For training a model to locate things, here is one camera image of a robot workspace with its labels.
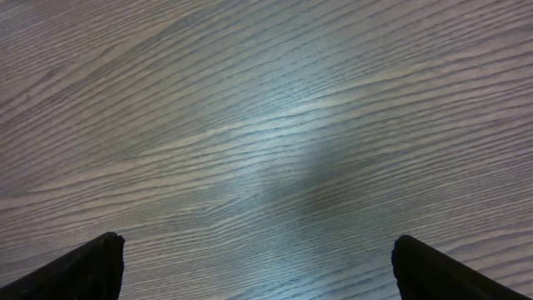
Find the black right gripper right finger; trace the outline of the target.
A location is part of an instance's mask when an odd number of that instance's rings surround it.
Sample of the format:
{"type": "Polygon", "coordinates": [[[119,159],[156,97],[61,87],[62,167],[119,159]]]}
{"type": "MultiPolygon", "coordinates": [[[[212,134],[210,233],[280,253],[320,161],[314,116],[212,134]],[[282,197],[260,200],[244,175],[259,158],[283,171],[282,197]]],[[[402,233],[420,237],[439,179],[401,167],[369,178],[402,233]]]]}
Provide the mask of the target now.
{"type": "Polygon", "coordinates": [[[402,300],[531,300],[412,236],[395,241],[391,264],[402,300]]]}

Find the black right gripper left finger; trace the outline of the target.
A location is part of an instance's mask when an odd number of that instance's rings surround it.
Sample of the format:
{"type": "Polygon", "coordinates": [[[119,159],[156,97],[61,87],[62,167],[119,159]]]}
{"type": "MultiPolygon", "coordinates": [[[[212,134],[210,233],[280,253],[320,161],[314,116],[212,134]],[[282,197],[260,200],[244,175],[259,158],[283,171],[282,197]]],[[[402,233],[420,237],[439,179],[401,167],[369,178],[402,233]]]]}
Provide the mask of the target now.
{"type": "Polygon", "coordinates": [[[125,239],[106,232],[1,288],[4,300],[118,300],[125,239]]]}

